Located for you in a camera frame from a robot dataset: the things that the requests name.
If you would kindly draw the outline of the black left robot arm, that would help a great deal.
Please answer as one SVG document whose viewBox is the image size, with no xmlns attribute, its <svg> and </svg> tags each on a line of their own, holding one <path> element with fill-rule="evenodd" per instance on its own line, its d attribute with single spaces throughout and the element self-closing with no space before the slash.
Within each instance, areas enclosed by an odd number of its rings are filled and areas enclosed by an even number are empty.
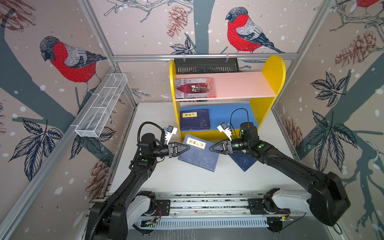
<svg viewBox="0 0 384 240">
<path fill-rule="evenodd" d="M 127 239 L 128 231 L 137 228 L 140 216 L 157 210 L 155 193 L 140 191 L 140 188 L 154 172 L 158 158 L 177 157 L 190 149 L 190 146 L 170 141 L 177 128 L 168 126 L 163 129 L 153 122 L 144 122 L 139 128 L 145 125 L 160 129 L 160 139 L 152 133 L 141 135 L 138 131 L 137 150 L 129 165 L 131 172 L 109 198 L 92 206 L 85 235 L 87 240 Z"/>
</svg>

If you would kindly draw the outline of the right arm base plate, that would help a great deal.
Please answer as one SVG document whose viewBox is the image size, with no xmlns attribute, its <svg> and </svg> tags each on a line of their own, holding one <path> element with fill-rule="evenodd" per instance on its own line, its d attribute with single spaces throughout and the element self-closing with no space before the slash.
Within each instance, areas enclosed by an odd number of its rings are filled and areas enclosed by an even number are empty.
<svg viewBox="0 0 384 240">
<path fill-rule="evenodd" d="M 278 208 L 277 205 L 269 199 L 248 199 L 248 207 L 251 215 L 290 215 L 289 209 Z"/>
</svg>

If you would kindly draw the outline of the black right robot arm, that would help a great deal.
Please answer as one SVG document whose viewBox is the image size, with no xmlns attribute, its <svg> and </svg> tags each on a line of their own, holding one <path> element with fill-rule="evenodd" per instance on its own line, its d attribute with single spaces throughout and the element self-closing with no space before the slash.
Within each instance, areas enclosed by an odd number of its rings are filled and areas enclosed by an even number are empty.
<svg viewBox="0 0 384 240">
<path fill-rule="evenodd" d="M 334 226 L 351 206 L 340 177 L 332 172 L 324 174 L 309 168 L 280 152 L 273 145 L 260 140 L 253 123 L 241 124 L 239 138 L 232 139 L 232 130 L 226 123 L 217 127 L 228 137 L 210 147 L 210 151 L 229 155 L 245 151 L 251 158 L 270 166 L 306 190 L 305 194 L 273 188 L 264 195 L 263 206 L 268 213 L 283 209 L 311 213 L 327 226 Z"/>
</svg>

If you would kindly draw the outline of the red illustrated book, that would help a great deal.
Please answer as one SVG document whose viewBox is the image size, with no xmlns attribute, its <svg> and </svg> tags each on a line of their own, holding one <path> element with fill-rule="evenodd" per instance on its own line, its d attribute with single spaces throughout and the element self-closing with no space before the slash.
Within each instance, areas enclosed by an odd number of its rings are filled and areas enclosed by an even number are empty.
<svg viewBox="0 0 384 240">
<path fill-rule="evenodd" d="M 212 78 L 176 79 L 176 99 L 186 100 L 216 97 L 215 84 Z"/>
</svg>

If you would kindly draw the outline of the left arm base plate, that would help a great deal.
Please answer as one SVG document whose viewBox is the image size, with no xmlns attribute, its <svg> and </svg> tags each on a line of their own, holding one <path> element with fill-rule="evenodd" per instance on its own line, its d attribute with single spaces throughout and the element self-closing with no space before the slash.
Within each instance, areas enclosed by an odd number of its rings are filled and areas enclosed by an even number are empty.
<svg viewBox="0 0 384 240">
<path fill-rule="evenodd" d="M 170 200 L 156 200 L 156 206 L 153 211 L 142 214 L 142 217 L 169 216 L 171 209 Z"/>
</svg>

